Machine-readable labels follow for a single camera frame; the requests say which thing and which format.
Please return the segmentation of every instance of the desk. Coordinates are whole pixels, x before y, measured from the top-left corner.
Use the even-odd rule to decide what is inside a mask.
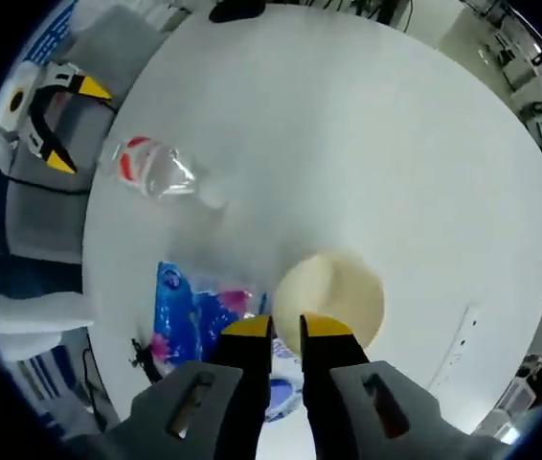
[[[542,313],[542,154],[461,66],[353,15],[267,5],[212,24],[197,13],[152,58],[109,135],[132,134],[195,156],[227,207],[191,196],[162,206],[95,177],[83,284],[121,418],[148,386],[129,342],[151,334],[159,260],[273,290],[319,250],[357,254],[383,281],[370,359],[430,388],[463,430],[496,403]],[[263,428],[259,458],[313,459],[311,443],[301,409]]]

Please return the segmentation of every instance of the blue plastic bag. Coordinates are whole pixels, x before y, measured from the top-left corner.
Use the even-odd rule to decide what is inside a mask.
[[[156,276],[152,355],[173,365],[205,360],[228,325],[246,314],[261,313],[265,307],[266,295],[257,296],[243,283],[202,273],[186,276],[177,265],[161,262]]]

